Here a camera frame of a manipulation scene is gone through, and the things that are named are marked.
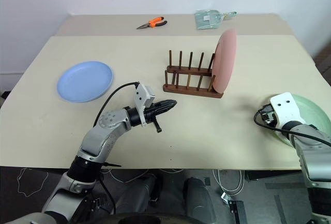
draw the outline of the beige table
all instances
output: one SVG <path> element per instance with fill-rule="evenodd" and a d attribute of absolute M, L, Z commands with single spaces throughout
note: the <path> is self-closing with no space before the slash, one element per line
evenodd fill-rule
<path fill-rule="evenodd" d="M 183 65 L 193 51 L 196 66 L 200 52 L 211 56 L 218 38 L 52 37 L 1 109 L 1 165 L 67 168 L 109 93 L 139 80 L 154 90 L 156 100 L 178 104 L 158 117 L 163 132 L 156 133 L 152 124 L 133 128 L 117 141 L 108 162 L 124 168 L 298 169 L 295 150 L 252 121 L 265 99 L 286 91 L 331 115 L 331 88 L 292 35 L 239 35 L 233 76 L 221 99 L 162 91 L 169 49 L 183 50 Z M 109 91 L 87 103 L 62 100 L 56 92 L 59 76 L 90 60 L 112 67 Z M 133 106 L 133 93 L 123 89 L 106 109 Z"/>

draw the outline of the wire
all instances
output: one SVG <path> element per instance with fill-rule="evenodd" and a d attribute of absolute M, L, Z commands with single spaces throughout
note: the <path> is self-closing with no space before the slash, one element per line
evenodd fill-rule
<path fill-rule="evenodd" d="M 273 131 L 278 131 L 278 132 L 285 132 L 285 133 L 289 133 L 291 135 L 297 135 L 297 136 L 301 136 L 301 137 L 305 137 L 305 138 L 308 138 L 308 139 L 312 139 L 312 140 L 316 140 L 316 141 L 319 141 L 327 146 L 331 146 L 331 143 L 325 141 L 325 140 L 322 140 L 320 138 L 317 138 L 317 137 L 314 137 L 314 136 L 311 136 L 311 135 L 306 135 L 304 133 L 300 133 L 300 132 L 293 132 L 293 131 L 289 131 L 289 130 L 286 130 L 286 129 L 280 129 L 280 128 L 275 128 L 275 127 L 269 127 L 267 125 L 264 125 L 262 123 L 259 123 L 257 121 L 257 116 L 258 116 L 259 112 L 256 112 L 255 115 L 254 115 L 254 122 L 259 125 L 260 127 L 264 127 L 264 128 L 267 128 L 267 129 L 270 129 L 270 130 L 273 130 Z"/>
<path fill-rule="evenodd" d="M 237 187 L 236 187 L 235 189 L 227 189 L 227 188 L 225 188 L 225 187 L 221 184 L 221 178 L 220 178 L 220 175 L 219 175 L 219 171 L 220 171 L 220 170 L 217 170 L 217 174 L 218 174 L 218 182 L 219 182 L 220 186 L 221 186 L 223 189 L 225 189 L 226 191 L 230 191 L 230 192 L 239 190 L 240 185 L 242 184 L 242 179 L 243 179 L 242 171 L 239 171 L 239 175 L 240 175 L 239 183 L 238 183 L 238 185 L 237 185 Z"/>
<path fill-rule="evenodd" d="M 105 170 L 107 170 L 107 171 L 105 171 L 105 172 L 102 172 L 103 170 L 100 170 L 100 172 L 101 172 L 102 174 L 107 174 L 107 173 L 109 173 L 109 172 L 110 172 L 110 169 L 105 169 Z"/>
<path fill-rule="evenodd" d="M 108 210 L 106 210 L 104 207 L 100 206 L 99 208 L 106 211 L 108 214 L 110 214 L 110 212 Z"/>
<path fill-rule="evenodd" d="M 116 181 L 118 181 L 118 182 L 120 182 L 120 183 L 127 184 L 127 183 L 130 183 L 130 182 L 132 182 L 132 181 L 134 181 L 134 180 L 140 178 L 141 176 L 145 175 L 148 171 L 149 171 L 149 169 L 147 169 L 144 173 L 140 174 L 139 176 L 136 176 L 136 177 L 134 177 L 134 178 L 132 178 L 132 179 L 130 179 L 130 180 L 128 180 L 128 181 L 123 181 L 123 180 L 118 179 L 116 176 L 113 175 L 113 173 L 112 173 L 112 169 L 109 169 L 108 172 L 109 172 L 109 174 L 110 174 L 110 175 L 111 175 Z"/>
<path fill-rule="evenodd" d="M 165 173 L 168 173 L 168 174 L 175 174 L 175 173 L 179 173 L 179 172 L 182 172 L 184 171 L 184 169 L 180 169 L 180 170 L 175 170 L 175 169 L 172 169 L 173 171 L 166 171 L 164 169 L 159 169 L 160 171 L 163 171 Z"/>
<path fill-rule="evenodd" d="M 99 182 L 100 182 L 101 186 L 103 187 L 103 189 L 105 190 L 105 192 L 107 193 L 110 201 L 113 204 L 113 215 L 116 215 L 116 204 L 115 204 L 114 198 L 112 197 L 112 195 L 110 194 L 110 192 L 108 191 L 107 187 L 105 186 L 105 184 L 103 183 L 103 181 L 100 177 L 99 177 Z"/>
<path fill-rule="evenodd" d="M 124 88 L 126 86 L 129 86 L 129 85 L 134 85 L 136 88 L 138 87 L 139 85 L 139 82 L 132 82 L 132 83 L 126 83 L 126 84 L 123 84 L 122 86 L 118 87 L 116 90 L 113 91 L 113 93 L 107 98 L 107 100 L 104 102 L 104 104 L 102 105 L 97 117 L 95 118 L 95 121 L 94 121 L 94 124 L 93 124 L 93 127 L 95 127 L 98 123 L 98 120 L 100 118 L 100 115 L 103 111 L 103 109 L 105 108 L 105 106 L 107 105 L 107 103 L 109 102 L 110 98 L 112 98 L 112 96 L 117 92 L 119 91 L 121 88 Z"/>
<path fill-rule="evenodd" d="M 24 172 L 26 171 L 26 169 L 27 169 L 27 168 L 23 168 L 23 169 L 21 169 L 21 172 L 20 172 L 20 174 L 17 176 L 16 180 L 17 180 L 17 183 L 18 183 L 17 193 L 24 194 L 24 196 L 25 196 L 26 198 L 28 198 L 28 197 L 32 196 L 33 194 L 35 194 L 35 193 L 37 193 L 37 192 L 39 192 L 39 191 L 42 190 L 42 188 L 43 188 L 43 184 L 45 183 L 45 181 L 46 181 L 46 179 L 47 179 L 47 177 L 48 177 L 49 174 L 48 174 L 48 172 L 47 172 L 46 177 L 44 178 L 44 180 L 43 180 L 42 183 L 41 183 L 40 189 L 38 189 L 38 190 L 32 192 L 31 194 L 26 195 L 25 192 L 20 191 L 20 180 L 21 180 L 21 177 L 23 176 Z"/>
<path fill-rule="evenodd" d="M 221 180 L 220 180 L 220 177 L 219 177 L 219 171 L 220 170 L 217 170 L 218 172 L 218 179 L 216 178 L 216 175 L 215 175 L 215 172 L 214 170 L 212 170 L 213 172 L 213 176 L 215 178 L 215 181 L 217 182 L 217 184 L 221 187 L 221 189 L 228 195 L 230 196 L 235 196 L 237 194 L 239 194 L 243 189 L 244 189 L 244 184 L 245 184 L 245 171 L 239 171 L 240 173 L 240 179 L 239 179 L 239 183 L 238 183 L 238 186 L 235 188 L 235 189 L 226 189 L 225 187 L 222 186 L 221 184 Z"/>

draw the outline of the orange pliers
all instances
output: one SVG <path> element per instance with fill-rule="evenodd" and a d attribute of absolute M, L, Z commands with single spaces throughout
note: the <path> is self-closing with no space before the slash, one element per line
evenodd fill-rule
<path fill-rule="evenodd" d="M 167 21 L 163 21 L 161 23 L 157 23 L 159 21 L 162 21 L 164 19 L 164 17 L 158 17 L 155 18 L 151 21 L 149 21 L 148 23 L 141 25 L 140 27 L 137 27 L 137 29 L 143 29 L 143 28 L 148 28 L 148 27 L 155 27 L 155 26 L 163 26 L 167 24 Z"/>

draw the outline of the blue plate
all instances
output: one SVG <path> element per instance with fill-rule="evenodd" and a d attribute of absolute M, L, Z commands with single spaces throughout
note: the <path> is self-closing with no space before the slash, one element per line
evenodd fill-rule
<path fill-rule="evenodd" d="M 86 102 L 102 96 L 113 81 L 108 65 L 89 61 L 77 64 L 62 74 L 57 82 L 57 92 L 70 102 Z"/>

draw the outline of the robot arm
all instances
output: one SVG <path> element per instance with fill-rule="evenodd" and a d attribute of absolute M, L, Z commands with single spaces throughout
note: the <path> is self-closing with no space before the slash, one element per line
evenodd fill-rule
<path fill-rule="evenodd" d="M 157 132 L 161 132 L 156 115 L 167 112 L 177 102 L 164 100 L 153 103 L 154 98 L 149 87 L 139 84 L 134 95 L 135 108 L 125 107 L 103 114 L 98 119 L 97 125 L 85 135 L 70 169 L 62 175 L 44 205 L 42 213 L 33 213 L 11 223 L 69 222 L 94 188 L 101 167 L 105 165 L 111 149 L 121 135 L 134 126 L 139 124 L 146 126 L 151 122 L 155 124 Z"/>
<path fill-rule="evenodd" d="M 312 208 L 308 223 L 331 223 L 331 147 L 325 144 L 331 144 L 331 137 L 313 125 L 305 124 L 290 93 L 272 97 L 270 104 L 263 106 L 259 113 L 270 129 L 279 129 L 276 134 L 280 138 L 286 137 L 288 145 L 296 149 Z"/>

